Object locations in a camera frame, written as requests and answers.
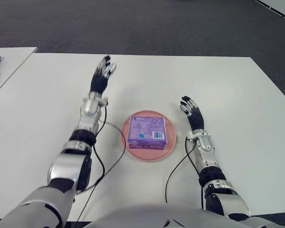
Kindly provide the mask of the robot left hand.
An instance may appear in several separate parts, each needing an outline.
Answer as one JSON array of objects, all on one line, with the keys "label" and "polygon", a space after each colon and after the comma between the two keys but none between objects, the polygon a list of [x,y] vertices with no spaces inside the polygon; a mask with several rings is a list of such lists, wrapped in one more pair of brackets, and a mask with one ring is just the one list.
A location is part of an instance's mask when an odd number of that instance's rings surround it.
[{"label": "robot left hand", "polygon": [[97,65],[93,74],[90,92],[102,94],[107,87],[108,80],[116,70],[116,64],[111,62],[109,55],[105,56]]}]

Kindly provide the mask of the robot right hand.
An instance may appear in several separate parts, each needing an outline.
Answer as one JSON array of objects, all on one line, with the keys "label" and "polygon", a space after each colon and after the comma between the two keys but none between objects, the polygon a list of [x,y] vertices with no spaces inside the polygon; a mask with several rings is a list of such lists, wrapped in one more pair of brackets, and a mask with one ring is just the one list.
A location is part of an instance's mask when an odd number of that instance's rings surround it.
[{"label": "robot right hand", "polygon": [[185,113],[192,131],[204,130],[204,119],[198,105],[188,96],[183,96],[180,109]]}]

